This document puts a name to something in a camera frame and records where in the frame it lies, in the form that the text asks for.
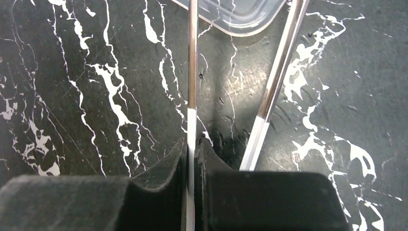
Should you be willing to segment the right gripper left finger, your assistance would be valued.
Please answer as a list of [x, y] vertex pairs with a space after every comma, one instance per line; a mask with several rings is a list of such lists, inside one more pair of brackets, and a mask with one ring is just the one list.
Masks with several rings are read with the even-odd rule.
[[186, 144], [136, 177], [22, 175], [0, 190], [3, 231], [180, 231]]

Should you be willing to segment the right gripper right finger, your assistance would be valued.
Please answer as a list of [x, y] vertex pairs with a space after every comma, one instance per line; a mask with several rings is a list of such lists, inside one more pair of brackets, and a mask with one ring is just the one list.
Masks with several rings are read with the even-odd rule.
[[200, 138], [195, 155], [197, 231], [348, 231], [330, 180], [313, 172], [237, 171]]

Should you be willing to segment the metal tongs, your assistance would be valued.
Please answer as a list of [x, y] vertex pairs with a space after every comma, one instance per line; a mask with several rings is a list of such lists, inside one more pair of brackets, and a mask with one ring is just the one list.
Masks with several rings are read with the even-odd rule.
[[[277, 53], [268, 77], [264, 96], [252, 127], [250, 138], [240, 165], [240, 171], [253, 171], [260, 155], [268, 126], [275, 108], [290, 58], [294, 42], [301, 27], [309, 1], [292, 1], [288, 18], [278, 45]], [[186, 230], [195, 228], [194, 203], [194, 156], [197, 135], [197, 58], [198, 58], [198, 9], [199, 3], [189, 3], [188, 33], [188, 109], [187, 109], [187, 194], [186, 194]]]

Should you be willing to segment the clear plastic tray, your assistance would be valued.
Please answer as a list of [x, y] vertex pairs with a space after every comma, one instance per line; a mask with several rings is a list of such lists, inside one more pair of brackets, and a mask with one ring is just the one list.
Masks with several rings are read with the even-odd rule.
[[268, 27], [285, 0], [200, 0], [200, 18], [234, 37], [249, 37]]

